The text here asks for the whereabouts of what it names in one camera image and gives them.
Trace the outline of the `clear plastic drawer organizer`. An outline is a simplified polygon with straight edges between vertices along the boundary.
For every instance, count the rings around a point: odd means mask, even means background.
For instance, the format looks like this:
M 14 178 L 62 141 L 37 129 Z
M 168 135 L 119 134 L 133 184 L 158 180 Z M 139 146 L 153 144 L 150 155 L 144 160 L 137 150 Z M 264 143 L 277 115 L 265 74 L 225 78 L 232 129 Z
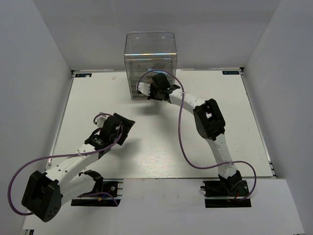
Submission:
M 150 82 L 155 71 L 173 75 L 177 69 L 177 46 L 173 32 L 132 31 L 126 36 L 124 62 L 131 99 L 142 98 L 136 90 L 138 81 Z

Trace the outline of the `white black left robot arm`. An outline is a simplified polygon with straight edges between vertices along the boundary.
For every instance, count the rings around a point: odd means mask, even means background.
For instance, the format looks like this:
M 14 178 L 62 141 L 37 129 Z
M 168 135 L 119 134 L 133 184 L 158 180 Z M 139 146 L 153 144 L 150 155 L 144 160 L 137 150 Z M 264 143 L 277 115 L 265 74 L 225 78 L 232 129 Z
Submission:
M 103 177 L 87 169 L 108 153 L 115 145 L 122 145 L 135 124 L 117 113 L 99 113 L 93 120 L 97 128 L 73 156 L 29 177 L 22 205 L 43 222 L 52 220 L 61 206 L 84 194 L 99 195 L 103 191 Z

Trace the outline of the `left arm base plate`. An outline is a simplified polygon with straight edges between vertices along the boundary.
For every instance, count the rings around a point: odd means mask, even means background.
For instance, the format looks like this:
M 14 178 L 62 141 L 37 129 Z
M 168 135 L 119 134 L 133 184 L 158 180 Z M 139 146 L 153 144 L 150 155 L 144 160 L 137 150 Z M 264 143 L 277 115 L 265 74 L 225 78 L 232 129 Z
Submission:
M 72 207 L 117 207 L 123 194 L 123 179 L 103 180 L 101 191 L 85 193 L 71 201 Z

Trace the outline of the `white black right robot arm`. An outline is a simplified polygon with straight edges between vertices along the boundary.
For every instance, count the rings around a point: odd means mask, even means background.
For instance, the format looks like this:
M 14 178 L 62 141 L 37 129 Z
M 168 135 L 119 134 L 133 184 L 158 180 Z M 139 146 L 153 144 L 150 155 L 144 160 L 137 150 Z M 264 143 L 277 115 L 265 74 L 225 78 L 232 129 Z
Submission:
M 165 74 L 152 76 L 152 83 L 140 82 L 138 90 L 149 99 L 167 101 L 180 106 L 179 124 L 182 110 L 194 116 L 198 134 L 209 144 L 216 164 L 221 190 L 226 195 L 233 195 L 242 181 L 241 174 L 232 163 L 232 158 L 225 140 L 225 120 L 214 99 L 203 100 L 186 93 L 182 86 L 171 85 Z

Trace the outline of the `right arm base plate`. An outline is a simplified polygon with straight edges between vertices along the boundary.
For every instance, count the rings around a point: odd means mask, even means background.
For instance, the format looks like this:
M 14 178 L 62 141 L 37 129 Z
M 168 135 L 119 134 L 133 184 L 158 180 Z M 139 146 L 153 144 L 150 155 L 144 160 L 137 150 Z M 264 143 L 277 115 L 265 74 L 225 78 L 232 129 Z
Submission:
M 250 198 L 243 200 L 249 193 L 246 180 L 231 192 L 227 191 L 221 181 L 204 181 L 200 189 L 204 192 L 206 208 L 251 208 Z

